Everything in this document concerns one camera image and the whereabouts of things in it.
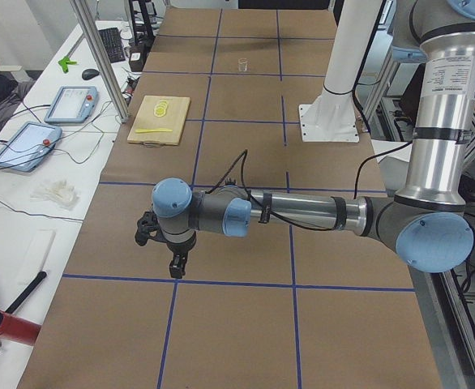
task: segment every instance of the green clip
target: green clip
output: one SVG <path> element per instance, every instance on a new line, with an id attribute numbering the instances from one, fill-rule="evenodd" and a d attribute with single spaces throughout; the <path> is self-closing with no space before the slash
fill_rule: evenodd
<path id="1" fill-rule="evenodd" d="M 77 61 L 71 61 L 67 56 L 58 61 L 63 73 L 68 73 L 68 65 L 77 65 Z"/>

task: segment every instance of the computer mouse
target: computer mouse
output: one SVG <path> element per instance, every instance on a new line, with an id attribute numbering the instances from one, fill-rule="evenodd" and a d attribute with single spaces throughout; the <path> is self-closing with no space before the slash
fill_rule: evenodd
<path id="1" fill-rule="evenodd" d="M 83 71 L 82 77 L 84 80 L 92 79 L 93 77 L 97 77 L 99 75 L 99 71 L 97 69 L 85 69 Z"/>

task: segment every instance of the blue and white device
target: blue and white device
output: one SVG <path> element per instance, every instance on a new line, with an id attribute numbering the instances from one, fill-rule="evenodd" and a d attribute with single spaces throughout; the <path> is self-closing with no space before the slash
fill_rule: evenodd
<path id="1" fill-rule="evenodd" d="M 0 151 L 0 166 L 30 172 L 53 150 L 62 130 L 49 124 L 27 122 Z"/>
<path id="2" fill-rule="evenodd" d="M 98 96 L 95 87 L 60 87 L 45 116 L 45 122 L 80 124 L 92 114 Z"/>

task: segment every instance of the black keyboard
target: black keyboard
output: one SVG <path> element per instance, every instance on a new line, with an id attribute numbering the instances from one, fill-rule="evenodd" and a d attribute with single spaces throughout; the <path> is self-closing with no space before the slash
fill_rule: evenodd
<path id="1" fill-rule="evenodd" d="M 125 61 L 124 48 L 122 47 L 122 39 L 118 32 L 118 28 L 105 28 L 99 30 L 101 35 L 102 44 L 106 48 L 108 58 L 111 63 Z"/>

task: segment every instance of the brown table surface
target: brown table surface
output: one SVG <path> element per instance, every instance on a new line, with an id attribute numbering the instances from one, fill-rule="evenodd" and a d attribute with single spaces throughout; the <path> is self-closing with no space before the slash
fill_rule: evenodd
<path id="1" fill-rule="evenodd" d="M 244 148 L 249 186 L 352 197 L 369 135 L 303 143 L 297 117 L 335 33 L 327 11 L 167 11 L 130 112 L 189 96 L 181 144 L 128 144 L 121 127 L 19 387 L 441 386 L 408 269 L 379 242 L 282 224 L 199 233 L 175 281 L 165 245 L 134 241 L 154 184 L 207 189 Z M 385 195 L 374 160 L 360 188 Z"/>

